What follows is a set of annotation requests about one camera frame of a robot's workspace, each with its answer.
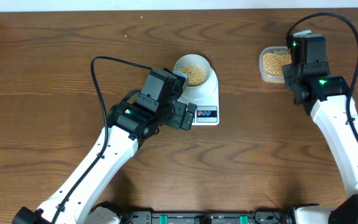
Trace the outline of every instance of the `wood grain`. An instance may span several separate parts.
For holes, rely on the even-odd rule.
[[[284,85],[260,78],[259,54],[298,19],[323,10],[0,13],[0,223],[36,209],[67,179],[103,127],[90,75],[95,55],[173,68],[201,54],[219,78],[221,123],[147,140],[99,201],[123,208],[243,211],[344,201],[331,152]],[[358,9],[328,10],[358,29]],[[327,38],[331,73],[350,82],[356,45],[335,18],[299,25]],[[99,61],[107,107],[147,73]],[[358,84],[355,93],[358,109]]]

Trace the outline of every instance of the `wire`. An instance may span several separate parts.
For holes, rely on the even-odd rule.
[[[287,36],[285,38],[285,40],[288,41],[288,38],[290,36],[290,33],[291,31],[296,27],[296,25],[298,25],[299,23],[307,20],[307,19],[310,19],[310,18],[313,18],[313,17],[317,17],[317,16],[333,16],[333,17],[337,17],[338,19],[342,20],[343,22],[345,22],[353,31],[353,34],[354,34],[354,37],[356,38],[356,42],[357,42],[357,51],[358,51],[358,33],[357,33],[357,30],[356,28],[354,27],[354,25],[349,21],[347,20],[345,17],[339,15],[339,14],[336,14],[336,13],[331,13],[331,12],[320,12],[320,13],[316,13],[316,14],[312,14],[310,16],[306,16],[302,19],[300,19],[298,22],[294,23],[292,25],[292,27],[290,28],[290,30],[287,32]],[[358,77],[358,53],[357,53],[357,64],[356,64],[356,69],[354,71],[354,75],[353,75],[353,80],[352,80],[352,84],[351,84],[351,87],[349,89],[349,93],[347,94],[347,100],[346,100],[346,116],[347,116],[347,122],[349,123],[351,129],[352,129],[352,132],[353,132],[353,135],[358,143],[358,133],[357,133],[357,130],[356,130],[356,127],[354,126],[354,123],[353,123],[353,119],[352,118],[352,115],[351,115],[351,99],[352,99],[352,94],[353,94],[353,90],[354,90],[354,87],[356,85],[356,81],[357,81],[357,77]]]
[[[104,106],[104,101],[103,101],[103,97],[102,97],[102,93],[100,91],[99,85],[98,85],[98,81],[96,79],[96,75],[94,73],[94,62],[96,61],[96,59],[107,59],[107,60],[113,60],[116,62],[121,62],[121,63],[125,63],[128,65],[132,65],[135,67],[139,67],[139,68],[144,68],[144,69],[148,69],[151,70],[152,68],[144,66],[144,65],[139,65],[133,62],[128,62],[122,59],[118,59],[118,58],[113,58],[113,57],[108,57],[108,56],[95,56],[92,59],[91,62],[91,74],[92,74],[92,80],[93,80],[93,84],[94,84],[94,88],[96,89],[96,92],[98,94],[98,98],[100,101],[100,106],[102,107],[102,112],[103,112],[103,119],[104,119],[104,142],[103,142],[103,147],[100,150],[99,154],[96,156],[95,160],[91,163],[91,165],[89,165],[89,167],[85,170],[85,172],[81,175],[81,177],[75,182],[75,184],[71,187],[71,189],[68,191],[68,193],[66,194],[66,196],[64,197],[64,199],[62,200],[62,202],[59,204],[57,211],[55,213],[55,215],[53,216],[52,219],[52,224],[55,224],[55,222],[57,221],[57,218],[60,214],[60,212],[63,210],[63,208],[65,207],[66,202],[68,202],[70,196],[72,195],[72,193],[74,192],[74,190],[79,186],[79,184],[81,183],[81,181],[86,177],[86,175],[91,171],[91,169],[95,166],[95,164],[100,160],[100,158],[103,157],[103,154],[106,150],[107,144],[108,144],[108,138],[109,138],[109,127],[107,124],[107,112],[106,112],[106,107]]]
[[[266,206],[261,206],[261,207],[255,209],[255,210],[252,212],[251,218],[254,219],[254,221],[255,221],[256,224],[261,224],[260,222],[258,222],[258,221],[256,220],[256,217],[255,217],[255,212],[256,212],[256,211],[259,211],[259,210],[261,210],[261,209],[270,210],[270,212],[273,214],[274,218],[278,220],[278,222],[273,223],[273,224],[281,224],[281,218],[283,217],[283,214],[280,215],[280,218],[277,218],[277,216],[276,216],[276,214],[274,214],[273,210],[272,210],[271,208],[269,208],[269,207],[266,207]]]

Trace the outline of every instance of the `white bowl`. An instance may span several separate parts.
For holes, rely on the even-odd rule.
[[[191,100],[200,100],[212,94],[218,83],[216,75],[211,75],[212,68],[209,62],[200,55],[189,54],[181,57],[173,68],[174,71],[179,72],[179,69],[186,65],[200,66],[206,74],[206,81],[198,86],[187,86],[182,96]]]
[[[203,58],[202,56],[195,55],[195,54],[185,55],[185,56],[181,57],[176,62],[175,67],[173,68],[173,70],[179,72],[179,69],[181,69],[181,68],[183,68],[183,67],[185,67],[187,65],[200,66],[205,71],[206,80],[209,78],[209,75],[211,73],[211,66],[209,65],[209,62],[205,58]]]

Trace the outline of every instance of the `wall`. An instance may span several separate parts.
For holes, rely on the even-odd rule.
[[[358,7],[358,0],[0,0],[0,12]]]

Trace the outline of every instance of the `white scale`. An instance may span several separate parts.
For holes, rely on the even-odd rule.
[[[219,82],[208,61],[199,55],[185,55],[175,64],[175,73],[186,65],[197,65],[206,72],[206,81],[200,86],[188,86],[178,99],[182,103],[197,105],[193,125],[219,124]]]

